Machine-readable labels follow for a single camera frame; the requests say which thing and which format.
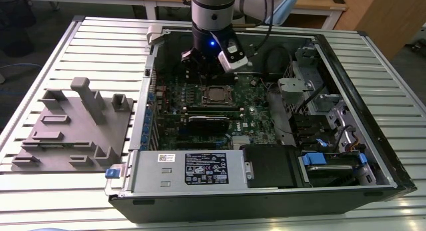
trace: metal frame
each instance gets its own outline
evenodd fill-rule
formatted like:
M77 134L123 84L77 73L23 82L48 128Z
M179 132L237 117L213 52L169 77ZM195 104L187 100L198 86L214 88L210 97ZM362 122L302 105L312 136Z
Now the metal frame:
M98 4L119 4L119 5L143 5L147 11L147 19L157 20L157 7L189 7L178 1L158 1L158 0L43 0L43 1L58 1L58 2L79 2L79 3L98 3ZM56 3L51 3L54 10L59 9ZM341 18L344 10L320 10L320 9L301 9L296 8L293 14L309 14L309 15L324 15L328 19L322 25L322 29L333 30L338 20Z
M19 142L15 138L27 135L31 130L38 112L43 109L36 101L44 88L64 88L69 84L66 78L73 75L89 75L114 80L115 86L106 81L94 81L102 89L105 97L111 89L125 89L127 97L139 97L139 87L143 78L143 66L139 64L121 63L110 58L114 54L142 54L147 28L158 24L163 27L191 27L189 22L179 21L143 21L138 19L117 19L87 17L83 22L73 22L71 27L52 53L48 63L36 79L35 84L24 98L23 103L0 136L2 164L0 172L10 171L10 162L19 152ZM259 27L250 30L267 30ZM255 219L238 221L218 221L202 223L167 223L137 225L129 222L123 215L109 204L105 195L106 179L103 174L46 174L0 175L0 225L2 230L32 230L39 228L60 228L66 230L235 230L249 231L301 231L314 229L328 231L332 229L358 231L366 230L422 230L426 227L426 113L421 105L413 102L413 96L406 86L400 81L385 58L380 56L378 49L366 43L356 31L325 31L301 28L274 28L277 32L322 33L342 62L344 68L353 80L365 103L380 123L382 132L389 138L393 149L405 165L418 191L389 202L376 202L345 213L344 215L290 217L282 219ZM98 41L89 38L89 33L98 36ZM102 47L83 47L82 43L99 42ZM109 69L114 77L105 77L105 71L97 70L106 67L105 63L93 65L85 62L86 70L78 66L78 61L69 59L66 51L85 52L87 57L98 59L90 54L94 51L109 58ZM69 72L58 72L64 67L79 68ZM130 143L125 144L123 161L127 161ZM114 180L113 187L121 187L121 182Z

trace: cable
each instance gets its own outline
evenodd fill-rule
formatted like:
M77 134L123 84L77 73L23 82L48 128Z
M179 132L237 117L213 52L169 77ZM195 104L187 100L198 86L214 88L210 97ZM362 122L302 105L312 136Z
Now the cable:
M182 3L183 3L185 5L191 5L191 2L187 1L187 0L182 0Z
M322 83L321 87L313 92L312 96L304 101L304 103L301 104L301 106L296 110L296 113L300 113L300 111L302 110L304 106L308 105L308 103L317 97L317 95L324 90L324 88L326 88L326 83Z
M277 127L278 130L281 130L282 132L285 132L285 133L288 133L288 134L290 134L290 135L296 135L294 133L282 130L282 129L275 125L275 121L274 121L273 119L271 119L271 122L273 122L273 124L274 124L274 127Z
M271 36L273 25L274 25L274 3L275 3L275 1L271 0L271 20L270 20L270 24L269 24L267 34L266 34L265 39L261 42L261 44L254 48L255 51L258 51L261 49L261 47L265 45L269 37Z
M267 19L267 0L263 0L263 5L265 5L263 21L261 21L259 23L257 23L257 24L254 25L254 27L263 25L265 22L266 22L266 19Z
M356 135L356 131L352 132L353 137L356 138L356 141L353 144L350 144L350 146L348 147L346 152L353 152L354 147L360 144L360 138Z
M336 153L336 152L338 151L338 149L340 149L340 142L341 142L341 139L342 139L345 130L346 130L348 128L350 128L350 127L354 128L354 126L346 125L346 126L344 126L342 130L340 131L338 138L336 139L336 144L334 144L334 148L333 148L333 153Z
M43 69L43 66L40 66L38 64L31 64L31 63L18 63L18 64L6 65L6 66L0 67L0 69L7 68L10 66L36 66L40 69Z
M247 24L234 24L233 28L254 28L261 25L265 25L266 19L267 19L267 0L263 0L263 5L265 5L265 16L263 20L259 23L247 23Z

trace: black cable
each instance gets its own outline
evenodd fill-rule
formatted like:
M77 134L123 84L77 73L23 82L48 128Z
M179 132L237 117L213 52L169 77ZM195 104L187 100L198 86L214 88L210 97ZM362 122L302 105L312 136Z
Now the black cable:
M255 26L265 25L266 19L267 19L267 0L263 0L263 5L265 5L265 16L263 16L263 21L261 21Z
M191 2L187 1L187 0L182 0L182 3L183 3L185 5L191 5Z
M270 24L269 24L267 34L266 34L265 39L261 42L261 44L254 48L255 51L258 51L261 49L261 47L265 45L269 37L271 36L273 23L274 23L274 3L275 3L275 1L271 0L271 20L270 20Z
M296 110L296 113L300 113L300 111L302 110L304 106L308 105L308 103L317 97L317 95L324 90L324 88L326 88L326 83L322 83L322 86L313 92L312 96L304 101L304 103L301 104L301 106Z
M345 133L345 130L350 127L354 127L352 125L346 125L344 126L342 130L340 131L340 135L338 135L338 138L336 140L336 144L334 144L334 148L333 148L333 153L336 153L340 149L340 142L341 142L341 139L342 139L342 136L344 136L344 133Z

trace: aluminum table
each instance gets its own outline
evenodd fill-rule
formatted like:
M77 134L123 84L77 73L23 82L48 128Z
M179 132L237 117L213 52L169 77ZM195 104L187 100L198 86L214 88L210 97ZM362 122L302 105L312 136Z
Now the aluminum table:
M138 225L111 207L105 174L16 174L11 162L31 133L46 89L66 89L75 76L91 79L103 97L115 92L138 100L149 56L147 28L191 27L189 22L77 17L0 135L0 230L408 230L426 227L426 108L366 36L354 31L278 27L277 32L322 33L352 77L418 191L372 203L344 215L201 223ZM127 137L133 134L133 121ZM129 142L123 148L127 159Z

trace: blue drive latch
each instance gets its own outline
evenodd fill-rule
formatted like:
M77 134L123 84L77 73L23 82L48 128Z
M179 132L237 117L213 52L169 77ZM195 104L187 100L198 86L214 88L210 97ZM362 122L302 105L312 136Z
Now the blue drive latch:
M326 157L324 153L308 153L302 156L305 165L326 165Z
M121 178L121 170L119 169L107 169L106 170L106 178L107 179L119 179Z

